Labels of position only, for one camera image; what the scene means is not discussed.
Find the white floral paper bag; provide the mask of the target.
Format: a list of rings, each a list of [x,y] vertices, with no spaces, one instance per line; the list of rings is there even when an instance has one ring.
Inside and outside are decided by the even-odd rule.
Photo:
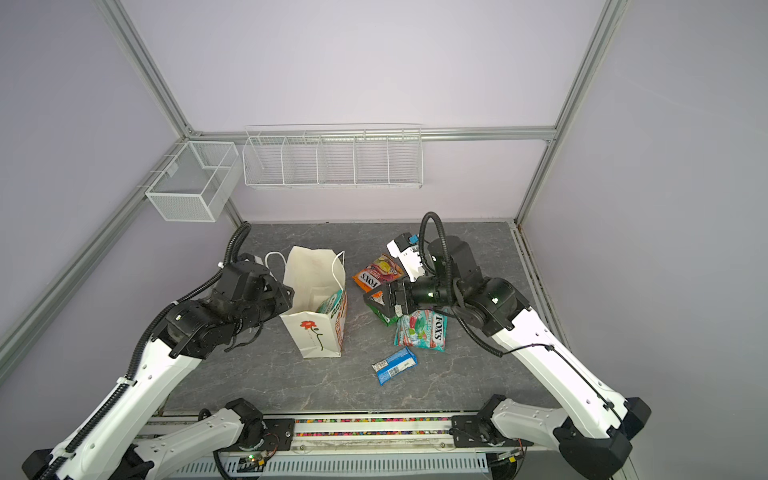
[[[294,246],[288,255],[267,253],[265,263],[272,258],[283,261],[282,283],[294,291],[292,307],[281,315],[281,320],[301,356],[341,357],[348,312],[345,252]],[[344,298],[335,315],[318,314],[319,305],[340,289],[344,290]]]

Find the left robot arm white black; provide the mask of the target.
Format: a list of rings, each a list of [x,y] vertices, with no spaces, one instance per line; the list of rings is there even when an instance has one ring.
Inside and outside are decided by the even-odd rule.
[[[240,249],[251,231],[241,223],[217,272],[171,302],[150,322],[115,387],[87,419],[52,449],[31,453],[29,479],[149,479],[208,452],[260,448],[269,437],[262,413],[236,399],[201,418],[179,441],[141,447],[135,437],[175,387],[218,347],[242,348],[243,332],[259,338],[265,324],[293,305],[294,290]]]

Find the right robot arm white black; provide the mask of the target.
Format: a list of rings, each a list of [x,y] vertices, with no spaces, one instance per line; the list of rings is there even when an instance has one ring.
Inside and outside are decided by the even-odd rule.
[[[367,293],[366,304],[387,317],[429,310],[456,320],[485,351],[515,357],[559,404],[546,409],[494,395],[475,415],[453,419],[458,447],[539,445],[558,451],[585,479],[611,479],[624,468],[650,418],[646,402],[594,375],[517,288],[482,273],[469,244],[447,235],[436,213],[426,213],[417,234],[401,234],[387,249],[406,274]]]

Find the teal Fox's mint candy bag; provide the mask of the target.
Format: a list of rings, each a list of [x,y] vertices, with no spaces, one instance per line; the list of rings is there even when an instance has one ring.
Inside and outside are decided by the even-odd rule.
[[[317,308],[316,312],[318,314],[328,315],[328,316],[334,316],[335,311],[338,309],[339,305],[341,304],[342,300],[344,298],[344,290],[340,289],[336,291],[334,294],[329,296],[327,299],[325,299]]]

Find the blue snack bar packet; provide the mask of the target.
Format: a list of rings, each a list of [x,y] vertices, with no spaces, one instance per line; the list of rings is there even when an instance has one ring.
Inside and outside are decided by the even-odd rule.
[[[400,373],[418,365],[418,359],[408,348],[403,347],[389,357],[380,360],[372,365],[380,386]]]

